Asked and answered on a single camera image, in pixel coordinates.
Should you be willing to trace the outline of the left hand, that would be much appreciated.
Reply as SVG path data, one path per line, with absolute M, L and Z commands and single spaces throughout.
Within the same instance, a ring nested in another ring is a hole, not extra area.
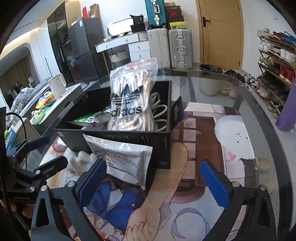
M 14 204 L 14 202 L 10 202 L 10 207 L 12 212 L 17 211 L 17 207 Z M 33 212 L 35 209 L 35 204 L 25 204 L 25 207 L 22 209 L 22 214 L 26 218 L 32 218 L 33 217 Z

